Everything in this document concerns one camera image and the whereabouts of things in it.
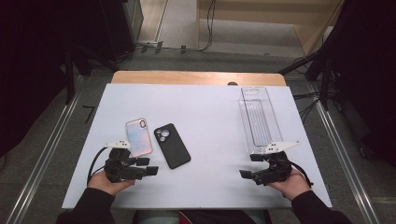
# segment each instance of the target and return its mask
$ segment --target clear phone case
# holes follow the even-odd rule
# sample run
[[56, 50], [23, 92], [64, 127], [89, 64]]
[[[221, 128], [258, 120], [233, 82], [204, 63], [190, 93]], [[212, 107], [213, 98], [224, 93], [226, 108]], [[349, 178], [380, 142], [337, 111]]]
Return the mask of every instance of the clear phone case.
[[136, 119], [126, 123], [126, 134], [132, 146], [133, 157], [141, 157], [152, 152], [148, 124], [145, 119]]

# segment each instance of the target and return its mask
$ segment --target black sleeve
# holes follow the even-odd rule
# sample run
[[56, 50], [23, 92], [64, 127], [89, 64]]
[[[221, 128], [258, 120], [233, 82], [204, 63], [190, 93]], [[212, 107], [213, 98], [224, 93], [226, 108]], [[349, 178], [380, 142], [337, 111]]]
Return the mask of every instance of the black sleeve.
[[111, 204], [115, 197], [99, 189], [86, 188], [76, 207], [71, 212], [58, 216], [57, 224], [102, 224], [115, 223]]
[[320, 198], [309, 190], [300, 194], [291, 201], [291, 206], [297, 218], [303, 224], [344, 224], [351, 223], [341, 212], [333, 211], [320, 200]]

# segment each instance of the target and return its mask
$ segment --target white table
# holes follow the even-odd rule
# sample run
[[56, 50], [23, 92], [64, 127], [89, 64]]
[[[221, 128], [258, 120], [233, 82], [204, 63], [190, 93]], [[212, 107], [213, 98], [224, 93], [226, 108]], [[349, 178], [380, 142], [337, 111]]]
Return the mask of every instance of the white table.
[[[252, 162], [241, 120], [237, 86], [108, 84], [96, 112], [64, 199], [73, 208], [86, 188], [93, 157], [106, 142], [126, 139], [124, 125], [133, 119], [148, 122], [153, 153], [150, 165], [159, 166], [155, 176], [136, 181], [121, 192], [114, 207], [133, 209], [271, 209], [290, 207], [290, 202], [270, 187], [242, 179], [239, 170], [258, 171], [267, 162]], [[301, 165], [313, 190], [328, 206], [329, 195], [288, 87], [267, 87], [285, 141], [301, 144], [287, 151]], [[171, 170], [155, 141], [153, 131], [174, 123], [191, 154], [191, 161]], [[96, 162], [105, 164], [110, 149]]]

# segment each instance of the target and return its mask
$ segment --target phone case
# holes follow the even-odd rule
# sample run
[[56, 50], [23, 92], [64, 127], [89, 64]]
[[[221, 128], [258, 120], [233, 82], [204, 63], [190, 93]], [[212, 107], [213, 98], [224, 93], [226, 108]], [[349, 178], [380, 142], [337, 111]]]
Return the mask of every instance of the phone case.
[[132, 146], [133, 157], [148, 155], [152, 152], [148, 124], [145, 119], [136, 119], [125, 124], [128, 141]]
[[190, 153], [184, 146], [174, 124], [170, 123], [154, 130], [154, 136], [171, 169], [191, 160]]

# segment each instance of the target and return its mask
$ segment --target person's hand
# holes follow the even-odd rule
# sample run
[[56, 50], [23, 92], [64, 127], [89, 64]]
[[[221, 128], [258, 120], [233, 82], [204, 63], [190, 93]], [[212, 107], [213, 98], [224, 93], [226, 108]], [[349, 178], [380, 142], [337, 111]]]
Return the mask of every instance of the person's hand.
[[111, 183], [106, 177], [106, 172], [101, 171], [92, 176], [90, 182], [88, 183], [88, 188], [99, 189], [116, 196], [117, 193], [123, 189], [131, 187], [132, 185], [134, 185], [134, 180], [123, 180], [122, 182]]
[[289, 199], [293, 200], [298, 195], [311, 190], [305, 181], [304, 176], [297, 170], [292, 169], [290, 176], [283, 182], [275, 182], [268, 184], [274, 189], [279, 190], [283, 195]]

